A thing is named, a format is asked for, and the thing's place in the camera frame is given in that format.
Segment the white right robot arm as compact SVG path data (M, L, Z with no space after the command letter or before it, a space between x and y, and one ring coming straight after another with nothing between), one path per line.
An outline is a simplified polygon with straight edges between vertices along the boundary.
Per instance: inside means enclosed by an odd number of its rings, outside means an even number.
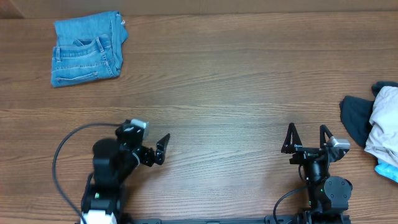
M290 123L281 152L290 154L291 164L298 165L299 177L305 185L283 195L275 203L273 218L280 222L276 210L278 205L290 195L303 190L308 193L308 208L301 209L290 218L291 223L350 223L345 215L349 207L349 199L353 190L352 183L342 177L332 176L330 164L342 159L350 149L347 139L338 139L326 125L320 126L320 146L303 146L294 123Z

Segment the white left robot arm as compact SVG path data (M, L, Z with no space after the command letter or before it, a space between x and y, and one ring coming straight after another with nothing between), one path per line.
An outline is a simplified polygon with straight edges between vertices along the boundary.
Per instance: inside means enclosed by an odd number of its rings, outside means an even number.
M132 223L124 212L127 199L125 180L139 166L162 165L170 134L156 143L156 148L142 143L149 123L128 119L117 125L115 138L103 138L93 145L93 173L89 175L81 200L81 223Z

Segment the blue denim jeans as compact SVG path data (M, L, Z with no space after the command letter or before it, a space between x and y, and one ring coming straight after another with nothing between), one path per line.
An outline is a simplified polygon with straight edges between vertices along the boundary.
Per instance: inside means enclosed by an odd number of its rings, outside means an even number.
M54 22L51 85L54 88L117 78L123 64L122 45L128 38L118 11Z

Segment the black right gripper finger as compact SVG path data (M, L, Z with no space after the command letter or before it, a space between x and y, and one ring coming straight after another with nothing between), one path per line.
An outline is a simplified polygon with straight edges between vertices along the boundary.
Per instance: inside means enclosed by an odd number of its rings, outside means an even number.
M285 137L285 141L282 145L281 153L294 154L298 152L299 149L301 149L302 147L302 142L300 140L295 124L290 123L287 130L287 135Z
M333 137L333 134L327 128L325 124L320 126L320 148L322 148L326 144L326 136L328 139Z

